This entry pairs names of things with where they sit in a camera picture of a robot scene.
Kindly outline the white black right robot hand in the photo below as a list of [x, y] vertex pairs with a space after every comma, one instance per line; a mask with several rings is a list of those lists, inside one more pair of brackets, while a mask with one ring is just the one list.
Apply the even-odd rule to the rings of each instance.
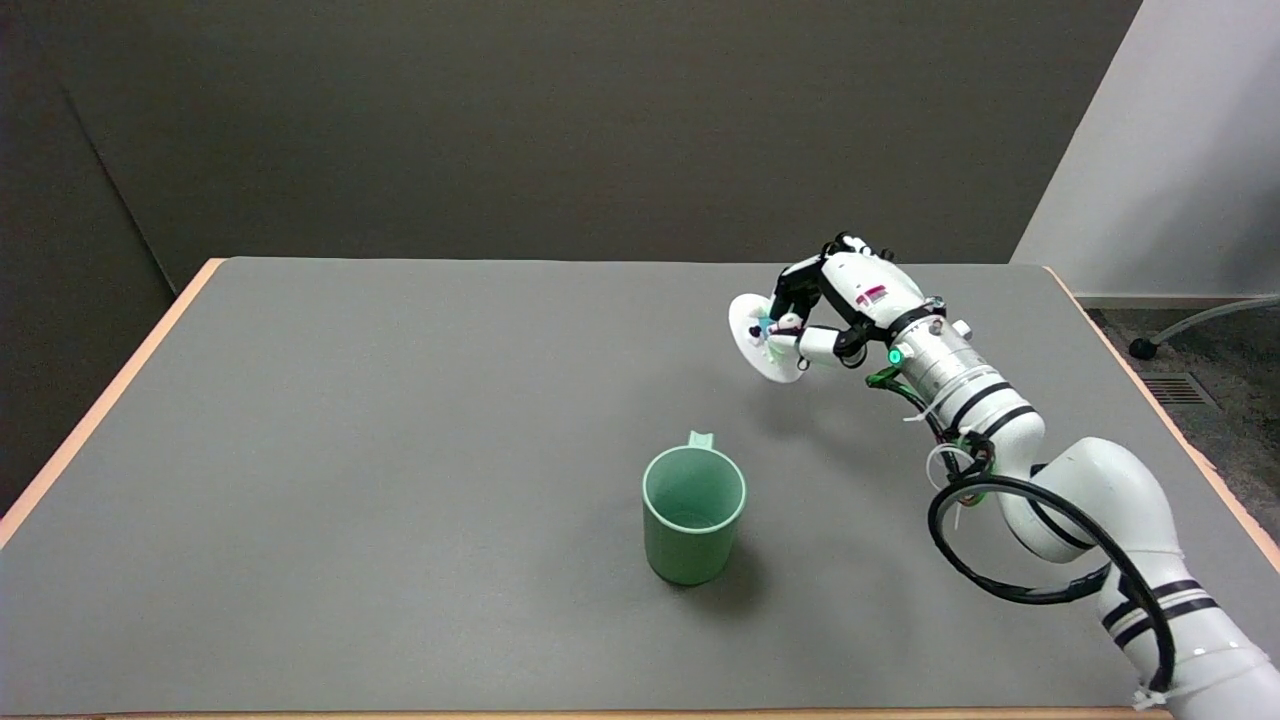
[[780, 273], [751, 332], [774, 357], [794, 357], [800, 372], [813, 363], [854, 369], [870, 345], [890, 346], [914, 322], [945, 314], [891, 251], [842, 233]]

